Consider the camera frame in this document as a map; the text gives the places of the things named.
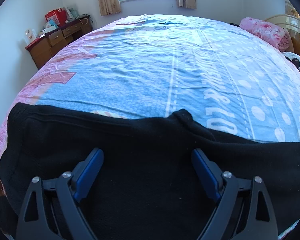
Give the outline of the black pants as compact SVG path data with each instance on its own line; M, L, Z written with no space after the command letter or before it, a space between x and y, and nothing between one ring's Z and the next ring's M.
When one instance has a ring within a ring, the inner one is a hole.
M265 181L279 231L300 218L300 142L215 131L184 109L130 120L24 103L9 114L0 159L13 210L21 211L33 177L57 178L94 148L104 163L81 210L99 239L196 239L213 211L192 165L197 148L223 171Z

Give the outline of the red gift bag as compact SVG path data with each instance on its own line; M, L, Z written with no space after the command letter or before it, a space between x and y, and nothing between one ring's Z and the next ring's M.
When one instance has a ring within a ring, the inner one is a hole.
M65 25L66 20L67 20L67 15L66 15L66 11L62 8L58 8L55 10L52 10L50 12L48 12L45 15L45 20L47 22L49 22L50 20L53 20L54 23L58 26L61 27L63 25Z

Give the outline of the wooden desk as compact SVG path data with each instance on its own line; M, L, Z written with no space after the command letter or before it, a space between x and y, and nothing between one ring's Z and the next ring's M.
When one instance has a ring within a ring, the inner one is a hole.
M59 51L92 31L90 15L81 15L58 29L38 37L26 46L37 69L41 69Z

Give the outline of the tissue box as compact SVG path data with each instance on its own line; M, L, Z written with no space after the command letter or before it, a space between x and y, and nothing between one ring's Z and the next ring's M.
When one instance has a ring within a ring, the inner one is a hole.
M49 33L55 29L57 29L58 26L54 22L47 22L45 25L45 28L43 29L43 33Z

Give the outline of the yellow side curtain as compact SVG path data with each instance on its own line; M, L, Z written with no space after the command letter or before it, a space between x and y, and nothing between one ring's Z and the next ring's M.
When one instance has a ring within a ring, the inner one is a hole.
M297 10L289 1L285 1L285 14L294 16L296 18L300 18L300 15L298 14Z

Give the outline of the pink floral folded blanket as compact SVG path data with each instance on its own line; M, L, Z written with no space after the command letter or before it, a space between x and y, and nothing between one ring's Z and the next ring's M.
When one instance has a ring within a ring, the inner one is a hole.
M292 46L289 32L273 23L246 17L241 20L239 27L259 37L281 52L287 51Z

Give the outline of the blue pink bed sheet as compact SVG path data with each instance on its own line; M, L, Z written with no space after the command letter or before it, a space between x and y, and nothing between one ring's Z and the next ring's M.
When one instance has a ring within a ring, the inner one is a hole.
M48 60L15 103L138 119L188 110L203 126L258 142L300 142L300 71L228 23L129 16Z

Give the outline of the cream wooden headboard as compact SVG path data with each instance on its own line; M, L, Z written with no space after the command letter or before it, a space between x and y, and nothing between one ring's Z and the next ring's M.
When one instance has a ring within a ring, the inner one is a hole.
M300 56L300 18L281 14L267 18L265 21L287 29L292 40L294 52Z

